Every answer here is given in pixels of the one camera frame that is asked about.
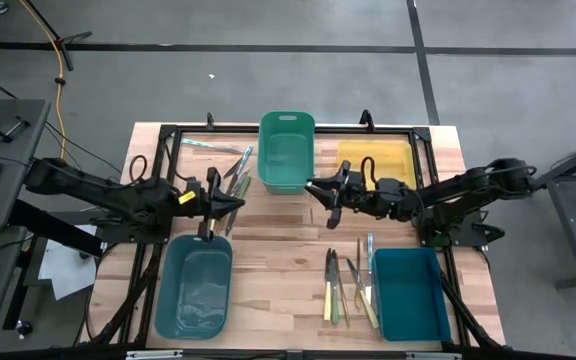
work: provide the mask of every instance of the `yellow tray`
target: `yellow tray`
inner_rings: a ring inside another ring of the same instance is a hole
[[[341,141],[337,150],[337,166],[343,160],[350,161],[350,169],[361,171],[361,160],[366,156],[375,159],[375,177],[395,178],[416,189],[415,168],[412,164],[412,149],[406,141]],[[368,175],[370,163],[366,164],[366,187],[374,190],[375,185]]]

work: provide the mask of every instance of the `wooden handle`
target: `wooden handle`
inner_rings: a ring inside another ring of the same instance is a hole
[[[330,321],[333,325],[339,324],[339,301],[337,301],[337,291],[335,288],[332,288],[330,294],[330,307],[331,307],[331,315]]]
[[[361,290],[359,292],[361,294],[361,300],[364,302],[364,307],[366,308],[366,314],[368,314],[368,319],[370,319],[370,324],[372,324],[373,329],[379,327],[379,321],[377,321],[377,315],[375,315],[375,311],[372,309],[370,304],[368,304],[368,299],[366,299],[366,293]]]
[[[324,320],[330,321],[330,283],[326,282],[326,297],[324,298]]]

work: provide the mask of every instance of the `green plastic bin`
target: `green plastic bin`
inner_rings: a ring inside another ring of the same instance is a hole
[[[167,339],[210,339],[228,315],[232,247],[182,235],[168,246],[161,277],[155,329]]]
[[[271,194],[304,192],[315,174],[315,119],[298,111],[274,111],[259,125],[259,179]]]

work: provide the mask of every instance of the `white paper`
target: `white paper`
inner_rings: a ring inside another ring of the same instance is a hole
[[[96,226],[80,225],[79,229],[94,235]],[[95,283],[95,259],[82,259],[79,252],[48,240],[39,268],[39,279],[52,280],[55,299],[59,300]]]

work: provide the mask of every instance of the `tripod stand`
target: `tripod stand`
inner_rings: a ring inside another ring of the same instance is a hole
[[[48,20],[46,20],[46,18],[39,12],[39,9],[37,9],[35,4],[33,4],[31,0],[22,0],[22,1],[25,1],[32,8],[32,11],[35,14],[37,14],[39,19],[41,19],[41,22],[43,22],[44,25],[46,25],[46,28],[48,28],[48,30],[55,37],[55,45],[57,45],[57,48],[63,54],[64,60],[66,61],[66,67],[68,68],[68,70],[69,71],[75,70],[75,67],[72,65],[72,59],[70,58],[70,54],[68,54],[68,49],[66,48],[66,43],[71,44],[74,41],[83,40],[83,39],[87,38],[88,36],[92,35],[92,31],[86,31],[83,33],[70,35],[70,36],[66,36],[66,37],[62,38],[61,36],[59,36],[59,34],[57,34],[55,29],[53,29],[53,27],[50,26],[50,23],[48,22]]]

